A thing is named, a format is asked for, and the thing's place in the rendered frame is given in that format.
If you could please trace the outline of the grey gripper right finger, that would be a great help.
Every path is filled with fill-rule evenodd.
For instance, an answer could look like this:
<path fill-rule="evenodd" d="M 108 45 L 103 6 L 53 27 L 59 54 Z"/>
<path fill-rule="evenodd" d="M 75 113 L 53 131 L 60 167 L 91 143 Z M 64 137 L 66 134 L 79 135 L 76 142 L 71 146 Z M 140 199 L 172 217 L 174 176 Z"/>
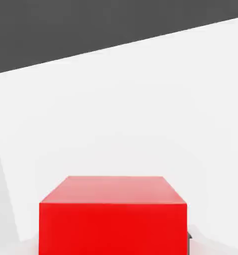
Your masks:
<path fill-rule="evenodd" d="M 232 255 L 230 248 L 206 238 L 195 225 L 188 226 L 189 255 Z"/>

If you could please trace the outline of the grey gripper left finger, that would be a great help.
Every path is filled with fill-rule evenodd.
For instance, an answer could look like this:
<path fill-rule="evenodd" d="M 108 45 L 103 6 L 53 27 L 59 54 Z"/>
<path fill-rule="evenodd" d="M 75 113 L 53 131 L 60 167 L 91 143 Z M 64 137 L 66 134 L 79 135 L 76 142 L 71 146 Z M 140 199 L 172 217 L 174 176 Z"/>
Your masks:
<path fill-rule="evenodd" d="M 36 234 L 33 238 L 20 243 L 18 255 L 38 255 L 39 236 Z"/>

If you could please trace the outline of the small red cube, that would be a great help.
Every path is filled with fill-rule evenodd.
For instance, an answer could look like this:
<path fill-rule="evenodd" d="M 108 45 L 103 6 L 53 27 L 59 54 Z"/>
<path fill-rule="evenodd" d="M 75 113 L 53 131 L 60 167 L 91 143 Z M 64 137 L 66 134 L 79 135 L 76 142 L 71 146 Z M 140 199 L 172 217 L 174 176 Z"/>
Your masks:
<path fill-rule="evenodd" d="M 69 176 L 39 204 L 38 255 L 189 255 L 187 208 L 163 177 Z"/>

